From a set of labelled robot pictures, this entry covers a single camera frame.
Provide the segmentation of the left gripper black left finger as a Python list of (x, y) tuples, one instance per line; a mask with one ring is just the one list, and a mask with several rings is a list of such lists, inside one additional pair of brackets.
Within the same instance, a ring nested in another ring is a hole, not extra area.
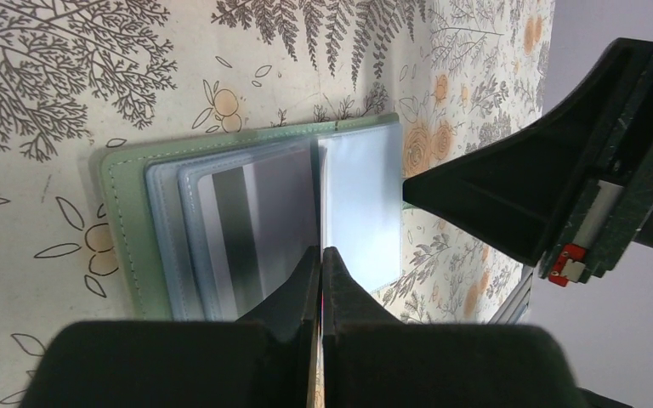
[(250, 407), (311, 407), (315, 399), (321, 318), (321, 249), (310, 246), (289, 278), (239, 323), (267, 332), (255, 372)]

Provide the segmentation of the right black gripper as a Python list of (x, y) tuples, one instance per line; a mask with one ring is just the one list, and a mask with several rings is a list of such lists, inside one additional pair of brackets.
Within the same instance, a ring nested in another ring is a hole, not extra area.
[(653, 248), (653, 42), (616, 39), (551, 111), (402, 191), (558, 286)]

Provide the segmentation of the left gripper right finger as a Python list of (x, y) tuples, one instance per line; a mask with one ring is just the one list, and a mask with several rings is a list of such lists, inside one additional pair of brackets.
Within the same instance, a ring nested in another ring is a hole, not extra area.
[(384, 353), (401, 322), (353, 279), (336, 247), (321, 266), (325, 406), (366, 406), (397, 383)]

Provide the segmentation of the white card with black stripe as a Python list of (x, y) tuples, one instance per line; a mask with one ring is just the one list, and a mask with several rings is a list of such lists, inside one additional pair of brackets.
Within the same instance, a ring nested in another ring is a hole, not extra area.
[(292, 147), (221, 164), (196, 181), (215, 320), (237, 320), (318, 244), (311, 153)]

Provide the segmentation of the floral table mat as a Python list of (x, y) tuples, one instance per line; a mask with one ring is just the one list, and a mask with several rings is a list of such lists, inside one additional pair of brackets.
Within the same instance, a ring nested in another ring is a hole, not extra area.
[(66, 325), (170, 316), (148, 153), (404, 127), (410, 177), (542, 114), (552, 1), (0, 1), (0, 407)]

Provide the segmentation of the grey-green card holder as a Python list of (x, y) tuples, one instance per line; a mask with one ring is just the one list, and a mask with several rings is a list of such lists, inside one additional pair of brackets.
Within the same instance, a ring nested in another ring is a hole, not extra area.
[(336, 247), (368, 292), (396, 280), (401, 144), (389, 113), (105, 155), (97, 174), (134, 313), (236, 320), (310, 247)]

